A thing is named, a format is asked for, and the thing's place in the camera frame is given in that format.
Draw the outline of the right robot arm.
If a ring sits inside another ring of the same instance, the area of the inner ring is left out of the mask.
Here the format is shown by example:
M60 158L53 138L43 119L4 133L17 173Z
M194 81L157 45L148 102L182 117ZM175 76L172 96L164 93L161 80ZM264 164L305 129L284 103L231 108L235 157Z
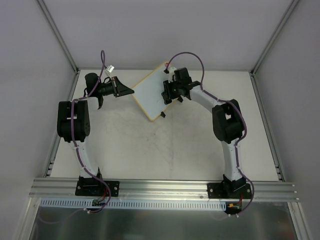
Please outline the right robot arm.
M163 82L161 96L166 105L183 97L200 104L211 112L215 137L221 142L224 157L222 187L224 193L235 198L246 185L240 163L239 142L244 138L247 127L238 102L223 100L206 91L199 81L192 81L187 68L166 67L168 79Z

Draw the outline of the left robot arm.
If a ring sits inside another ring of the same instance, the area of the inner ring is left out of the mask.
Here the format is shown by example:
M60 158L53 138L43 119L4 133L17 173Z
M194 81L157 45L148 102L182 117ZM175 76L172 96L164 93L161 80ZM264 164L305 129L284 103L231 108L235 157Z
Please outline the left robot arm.
M84 78L86 95L58 104L57 133L70 145L79 162L80 187L87 187L93 195L99 195L104 191L105 184L100 168L89 150L90 113L102 108L105 96L118 98L132 95L135 91L121 83L116 76L102 81L100 76L91 72Z

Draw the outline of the yellow-framed whiteboard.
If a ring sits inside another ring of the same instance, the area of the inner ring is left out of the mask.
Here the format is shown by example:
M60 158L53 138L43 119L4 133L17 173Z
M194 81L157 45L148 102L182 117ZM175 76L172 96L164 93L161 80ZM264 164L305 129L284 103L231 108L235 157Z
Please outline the yellow-framed whiteboard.
M132 87L134 90L134 93L132 94L133 99L152 122L160 117L161 112L165 112L177 101L174 99L172 103L165 104L162 97L162 92L164 91L163 82L166 80L167 76L167 74L164 73L166 68L165 63L168 62L161 63Z

